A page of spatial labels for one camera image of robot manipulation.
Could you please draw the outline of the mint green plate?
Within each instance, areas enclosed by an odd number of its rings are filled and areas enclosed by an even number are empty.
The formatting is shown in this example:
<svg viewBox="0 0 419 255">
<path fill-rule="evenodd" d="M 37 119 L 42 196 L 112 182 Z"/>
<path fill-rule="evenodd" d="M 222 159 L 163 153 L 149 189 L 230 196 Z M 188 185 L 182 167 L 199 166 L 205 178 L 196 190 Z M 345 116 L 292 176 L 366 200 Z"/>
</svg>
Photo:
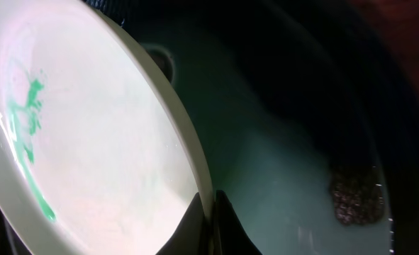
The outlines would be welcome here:
<svg viewBox="0 0 419 255">
<path fill-rule="evenodd" d="M 0 209 L 33 254 L 156 254 L 211 177 L 174 88 L 81 1 L 0 0 Z"/>
</svg>

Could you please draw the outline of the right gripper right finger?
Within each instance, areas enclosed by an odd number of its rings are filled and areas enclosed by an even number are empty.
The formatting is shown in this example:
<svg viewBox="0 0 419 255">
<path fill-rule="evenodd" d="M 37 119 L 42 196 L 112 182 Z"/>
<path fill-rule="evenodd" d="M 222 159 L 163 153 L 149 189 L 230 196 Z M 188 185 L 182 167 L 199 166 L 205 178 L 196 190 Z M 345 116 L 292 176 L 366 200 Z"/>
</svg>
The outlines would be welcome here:
<svg viewBox="0 0 419 255">
<path fill-rule="evenodd" d="M 216 191 L 214 205 L 214 254 L 261 255 L 240 223 L 232 203 L 222 190 Z"/>
</svg>

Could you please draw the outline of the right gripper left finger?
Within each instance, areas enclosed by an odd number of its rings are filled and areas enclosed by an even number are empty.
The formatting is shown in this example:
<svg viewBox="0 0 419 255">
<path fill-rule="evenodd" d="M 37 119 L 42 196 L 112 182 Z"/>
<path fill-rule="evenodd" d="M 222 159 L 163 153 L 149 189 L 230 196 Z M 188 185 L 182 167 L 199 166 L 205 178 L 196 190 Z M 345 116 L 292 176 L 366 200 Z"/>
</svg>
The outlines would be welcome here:
<svg viewBox="0 0 419 255">
<path fill-rule="evenodd" d="M 207 255 L 208 223 L 201 198 L 196 193 L 174 234 L 157 255 Z"/>
</svg>

